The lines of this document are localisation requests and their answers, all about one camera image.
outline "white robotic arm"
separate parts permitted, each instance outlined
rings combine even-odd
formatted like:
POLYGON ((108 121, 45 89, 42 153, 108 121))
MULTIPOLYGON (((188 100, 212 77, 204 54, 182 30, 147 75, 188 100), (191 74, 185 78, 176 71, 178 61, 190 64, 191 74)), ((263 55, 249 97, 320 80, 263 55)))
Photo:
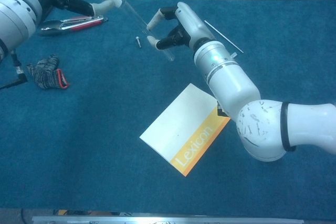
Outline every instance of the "white robotic arm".
POLYGON ((35 32, 53 7, 99 16, 120 5, 121 0, 105 0, 100 4, 83 0, 0 0, 0 61, 35 32))
POLYGON ((186 45, 222 110, 236 123, 245 149, 260 161, 275 161, 296 145, 312 144, 336 154, 336 106, 262 100, 258 88, 224 45, 185 3, 161 8, 148 24, 162 19, 178 26, 164 39, 148 37, 158 50, 186 45))

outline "screw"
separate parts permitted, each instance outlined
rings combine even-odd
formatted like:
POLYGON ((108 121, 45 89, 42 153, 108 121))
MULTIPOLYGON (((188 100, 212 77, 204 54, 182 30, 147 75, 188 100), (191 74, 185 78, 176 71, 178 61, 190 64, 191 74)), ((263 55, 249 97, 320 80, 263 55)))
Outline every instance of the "screw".
POLYGON ((136 36, 136 38, 135 38, 135 39, 136 39, 136 40, 137 40, 137 42, 138 42, 139 48, 141 48, 140 38, 139 38, 138 36, 136 36))

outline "cable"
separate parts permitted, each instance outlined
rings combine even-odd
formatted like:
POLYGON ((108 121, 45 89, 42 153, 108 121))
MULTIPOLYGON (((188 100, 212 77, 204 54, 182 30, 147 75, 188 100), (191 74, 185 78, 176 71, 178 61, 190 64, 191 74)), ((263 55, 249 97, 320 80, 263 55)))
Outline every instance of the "cable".
POLYGON ((23 208, 21 208, 21 221, 23 222, 23 224, 28 224, 23 215, 23 208))

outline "white booklet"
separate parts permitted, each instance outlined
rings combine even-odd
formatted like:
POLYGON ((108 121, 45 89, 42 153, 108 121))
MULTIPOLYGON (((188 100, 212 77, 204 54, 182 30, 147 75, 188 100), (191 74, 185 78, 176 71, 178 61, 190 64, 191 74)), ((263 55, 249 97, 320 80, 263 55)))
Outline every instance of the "white booklet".
POLYGON ((217 100, 191 83, 140 136, 184 176, 230 118, 217 115, 217 100))

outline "glove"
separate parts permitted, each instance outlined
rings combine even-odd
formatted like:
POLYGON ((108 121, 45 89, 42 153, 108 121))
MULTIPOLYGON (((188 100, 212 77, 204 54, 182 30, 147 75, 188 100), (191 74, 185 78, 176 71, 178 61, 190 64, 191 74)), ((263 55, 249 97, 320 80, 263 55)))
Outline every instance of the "glove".
POLYGON ((48 59, 40 60, 35 67, 32 64, 28 64, 27 69, 40 88, 67 89, 69 83, 65 79, 62 70, 57 69, 58 64, 58 57, 51 55, 48 59))

